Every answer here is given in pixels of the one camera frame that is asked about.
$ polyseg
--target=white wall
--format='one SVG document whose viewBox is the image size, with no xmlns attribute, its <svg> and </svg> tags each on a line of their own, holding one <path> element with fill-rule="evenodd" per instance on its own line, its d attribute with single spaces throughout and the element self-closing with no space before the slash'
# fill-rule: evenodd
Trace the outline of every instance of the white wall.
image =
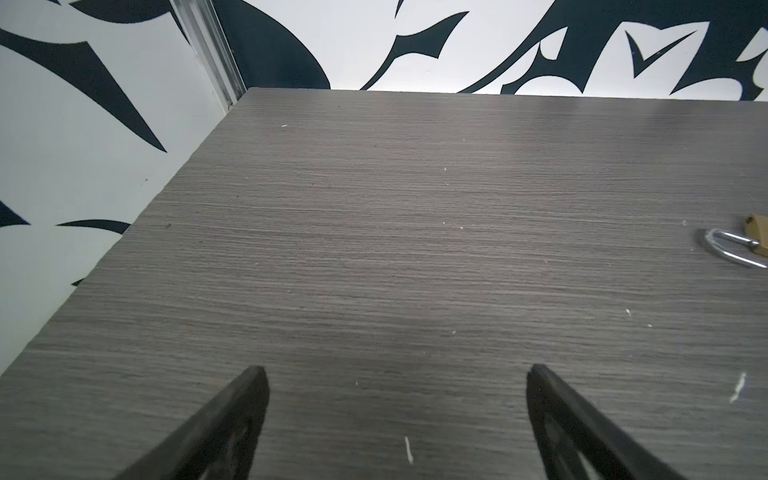
<svg viewBox="0 0 768 480">
<path fill-rule="evenodd" d="M 0 29 L 86 41 L 165 149 L 0 43 L 0 202 L 29 223 L 0 227 L 2 372 L 121 236 L 57 225 L 132 223 L 225 111 L 171 13 L 117 23 L 63 0 L 3 0 Z"/>
<path fill-rule="evenodd" d="M 768 99 L 761 91 L 768 87 L 768 4 L 758 0 L 214 0 L 232 2 L 295 35 L 336 89 L 363 88 L 396 38 L 465 12 L 439 55 L 397 57 L 370 90 L 459 92 L 481 81 L 469 91 L 498 94 L 535 71 L 509 93 Z M 519 48 L 523 55 L 482 82 Z M 247 51 L 235 54 L 239 64 L 249 61 Z M 641 64 L 647 67 L 638 74 Z"/>
</svg>

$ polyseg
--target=gray wooden table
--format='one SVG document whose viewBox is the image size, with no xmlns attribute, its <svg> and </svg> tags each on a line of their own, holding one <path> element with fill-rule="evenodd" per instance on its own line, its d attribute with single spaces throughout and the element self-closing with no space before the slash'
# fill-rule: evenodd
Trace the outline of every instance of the gray wooden table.
<svg viewBox="0 0 768 480">
<path fill-rule="evenodd" d="M 768 213 L 767 122 L 249 91 L 0 377 L 0 478 L 108 478 L 249 364 L 253 478 L 544 478 L 534 362 L 690 478 L 764 478 L 768 274 L 695 233 Z"/>
</svg>

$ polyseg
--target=black and white wall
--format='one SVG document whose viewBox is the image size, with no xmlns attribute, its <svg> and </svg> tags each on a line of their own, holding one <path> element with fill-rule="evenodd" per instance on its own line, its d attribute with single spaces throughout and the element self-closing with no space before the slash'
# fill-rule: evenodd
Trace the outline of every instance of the black and white wall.
<svg viewBox="0 0 768 480">
<path fill-rule="evenodd" d="M 213 0 L 246 86 L 765 100 L 764 0 Z"/>
<path fill-rule="evenodd" d="M 0 372 L 225 114 L 167 0 L 0 2 Z"/>
</svg>

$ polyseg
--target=brass padlock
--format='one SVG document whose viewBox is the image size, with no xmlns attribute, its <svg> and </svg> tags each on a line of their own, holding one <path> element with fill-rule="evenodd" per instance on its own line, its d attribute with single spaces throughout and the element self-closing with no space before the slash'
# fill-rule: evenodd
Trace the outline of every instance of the brass padlock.
<svg viewBox="0 0 768 480">
<path fill-rule="evenodd" d="M 726 260 L 738 263 L 739 265 L 768 268 L 768 265 L 765 263 L 756 262 L 755 260 L 750 260 L 741 255 L 729 252 L 717 242 L 718 238 L 722 238 L 733 243 L 738 243 L 739 245 L 745 245 L 754 253 L 768 257 L 768 217 L 757 214 L 749 215 L 744 221 L 744 232 L 746 233 L 746 237 L 744 235 L 739 235 L 738 233 L 714 228 L 708 230 L 704 234 L 704 239 L 715 253 Z"/>
<path fill-rule="evenodd" d="M 760 242 L 752 251 L 763 257 L 768 257 L 768 217 L 758 214 L 749 215 L 744 221 L 744 233 L 749 238 Z"/>
</svg>

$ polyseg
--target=wood grain texture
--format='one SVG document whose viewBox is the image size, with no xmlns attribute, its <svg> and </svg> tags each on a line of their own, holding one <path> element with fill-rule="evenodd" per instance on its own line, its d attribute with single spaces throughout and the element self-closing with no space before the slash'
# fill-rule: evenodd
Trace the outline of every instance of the wood grain texture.
<svg viewBox="0 0 768 480">
<path fill-rule="evenodd" d="M 544 478 L 534 362 L 764 478 L 768 275 L 695 233 L 768 209 L 766 107 L 251 90 L 0 377 L 0 478 L 108 478 L 249 364 L 253 478 Z"/>
</svg>

